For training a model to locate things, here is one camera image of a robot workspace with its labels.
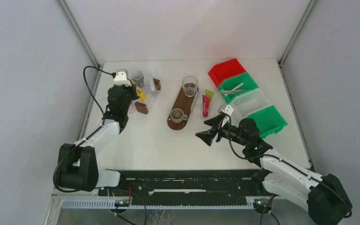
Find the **yellow toothpaste tube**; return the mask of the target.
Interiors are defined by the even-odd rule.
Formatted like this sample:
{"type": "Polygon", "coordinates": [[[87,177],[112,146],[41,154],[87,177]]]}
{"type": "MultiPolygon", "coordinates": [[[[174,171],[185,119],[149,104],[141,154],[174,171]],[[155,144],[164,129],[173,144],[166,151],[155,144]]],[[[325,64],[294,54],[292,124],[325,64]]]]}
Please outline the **yellow toothpaste tube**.
{"type": "Polygon", "coordinates": [[[146,100],[147,96],[146,94],[143,92],[143,90],[135,83],[135,81],[133,79],[131,79],[131,83],[132,85],[135,87],[135,91],[137,96],[141,99],[141,100],[146,100]]]}

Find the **clear textured acrylic holder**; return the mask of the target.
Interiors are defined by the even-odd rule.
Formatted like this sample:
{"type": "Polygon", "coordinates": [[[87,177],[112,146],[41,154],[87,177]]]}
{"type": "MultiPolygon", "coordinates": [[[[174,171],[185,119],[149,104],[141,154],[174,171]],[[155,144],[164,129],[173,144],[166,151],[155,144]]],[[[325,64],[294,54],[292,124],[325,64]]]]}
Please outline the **clear textured acrylic holder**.
{"type": "Polygon", "coordinates": [[[192,111],[192,114],[195,116],[203,117],[203,114],[202,114],[202,106],[203,106],[202,96],[203,95],[205,95],[205,92],[204,93],[197,92],[195,95],[195,98],[193,100],[191,111],[192,111]]]}

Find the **red toothpaste tube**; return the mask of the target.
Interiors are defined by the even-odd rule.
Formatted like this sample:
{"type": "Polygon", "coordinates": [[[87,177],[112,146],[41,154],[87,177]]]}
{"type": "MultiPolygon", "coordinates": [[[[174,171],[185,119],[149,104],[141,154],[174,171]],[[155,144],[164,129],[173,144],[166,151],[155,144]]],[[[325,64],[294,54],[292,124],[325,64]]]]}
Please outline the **red toothpaste tube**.
{"type": "Polygon", "coordinates": [[[210,110],[210,98],[206,95],[202,96],[202,116],[207,118],[210,110]]]}

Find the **green toothpaste tube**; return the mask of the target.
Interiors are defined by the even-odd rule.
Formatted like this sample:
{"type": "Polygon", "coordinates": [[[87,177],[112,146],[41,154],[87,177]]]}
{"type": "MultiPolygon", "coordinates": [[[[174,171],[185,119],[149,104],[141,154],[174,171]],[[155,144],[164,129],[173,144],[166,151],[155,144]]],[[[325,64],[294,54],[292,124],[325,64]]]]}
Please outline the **green toothpaste tube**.
{"type": "Polygon", "coordinates": [[[205,96],[210,100],[210,103],[212,103],[213,97],[214,97],[214,92],[206,89],[205,96]]]}

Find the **white toothpaste tube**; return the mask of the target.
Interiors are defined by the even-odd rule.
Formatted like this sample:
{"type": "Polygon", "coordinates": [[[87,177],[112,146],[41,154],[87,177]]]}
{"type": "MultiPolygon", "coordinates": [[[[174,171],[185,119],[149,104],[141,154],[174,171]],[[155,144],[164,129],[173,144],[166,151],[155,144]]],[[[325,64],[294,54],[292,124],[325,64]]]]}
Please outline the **white toothpaste tube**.
{"type": "Polygon", "coordinates": [[[149,75],[148,82],[149,82],[149,86],[150,86],[150,91],[151,92],[156,92],[156,86],[155,86],[155,83],[154,83],[154,80],[153,80],[153,77],[152,77],[152,74],[151,74],[151,70],[149,70],[148,75],[149,75]]]}

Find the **grey ceramic cup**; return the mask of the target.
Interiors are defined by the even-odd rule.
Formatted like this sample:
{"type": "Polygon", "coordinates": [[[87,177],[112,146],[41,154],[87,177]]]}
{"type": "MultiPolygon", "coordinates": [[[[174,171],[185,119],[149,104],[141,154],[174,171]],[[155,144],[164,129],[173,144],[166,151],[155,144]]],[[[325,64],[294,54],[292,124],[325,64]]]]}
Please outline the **grey ceramic cup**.
{"type": "Polygon", "coordinates": [[[170,112],[170,119],[175,124],[180,124],[188,120],[188,115],[180,108],[174,108],[170,112]]]}

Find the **clear glass tumbler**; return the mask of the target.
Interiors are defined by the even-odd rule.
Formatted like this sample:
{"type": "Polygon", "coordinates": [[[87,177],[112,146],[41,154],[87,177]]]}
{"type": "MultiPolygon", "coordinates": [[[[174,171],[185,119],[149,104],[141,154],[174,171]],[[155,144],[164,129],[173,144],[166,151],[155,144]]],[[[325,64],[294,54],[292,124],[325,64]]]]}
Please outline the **clear glass tumbler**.
{"type": "Polygon", "coordinates": [[[182,88],[187,97],[193,97],[198,88],[198,80],[194,76],[186,76],[182,80],[182,88]]]}

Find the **green bin with toothpaste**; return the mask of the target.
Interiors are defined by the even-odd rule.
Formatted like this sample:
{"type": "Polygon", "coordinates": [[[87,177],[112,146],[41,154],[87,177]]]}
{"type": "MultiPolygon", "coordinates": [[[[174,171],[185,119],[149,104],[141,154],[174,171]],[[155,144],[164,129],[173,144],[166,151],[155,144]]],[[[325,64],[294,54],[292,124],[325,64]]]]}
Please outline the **green bin with toothpaste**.
{"type": "Polygon", "coordinates": [[[247,118],[255,121],[257,128],[260,130],[260,137],[262,139],[269,135],[279,133],[288,125],[287,121],[273,105],[254,112],[248,115],[247,118]]]}

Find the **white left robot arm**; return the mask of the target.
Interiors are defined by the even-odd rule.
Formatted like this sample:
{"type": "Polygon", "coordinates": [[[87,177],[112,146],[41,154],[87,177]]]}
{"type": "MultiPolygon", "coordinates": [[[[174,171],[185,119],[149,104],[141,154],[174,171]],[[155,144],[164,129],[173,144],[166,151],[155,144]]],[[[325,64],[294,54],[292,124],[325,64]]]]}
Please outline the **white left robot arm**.
{"type": "Polygon", "coordinates": [[[99,170],[97,154],[128,123],[128,111],[132,101],[139,98],[137,85],[114,85],[108,90],[108,104],[97,128],[73,144],[65,143],[59,149],[58,164],[53,173],[53,184],[64,193],[92,191],[109,186],[116,195],[123,195],[128,183],[119,178],[119,172],[99,170]]]}

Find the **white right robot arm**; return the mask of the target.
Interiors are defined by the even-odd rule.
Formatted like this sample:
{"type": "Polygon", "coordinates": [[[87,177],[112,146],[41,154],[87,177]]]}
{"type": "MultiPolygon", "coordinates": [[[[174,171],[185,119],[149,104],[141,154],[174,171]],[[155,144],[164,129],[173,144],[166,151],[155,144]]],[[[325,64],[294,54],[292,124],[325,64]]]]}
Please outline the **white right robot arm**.
{"type": "Polygon", "coordinates": [[[317,225],[337,225],[353,215],[353,205],[337,176],[321,175],[282,156],[260,137],[253,119],[242,119],[238,126],[231,122],[228,114],[221,113],[204,122],[209,130],[195,135],[208,146],[222,138],[229,141],[232,151],[233,143],[242,145],[243,155],[235,156],[259,166],[263,173],[252,182],[256,194],[284,197],[304,209],[317,225]]]}

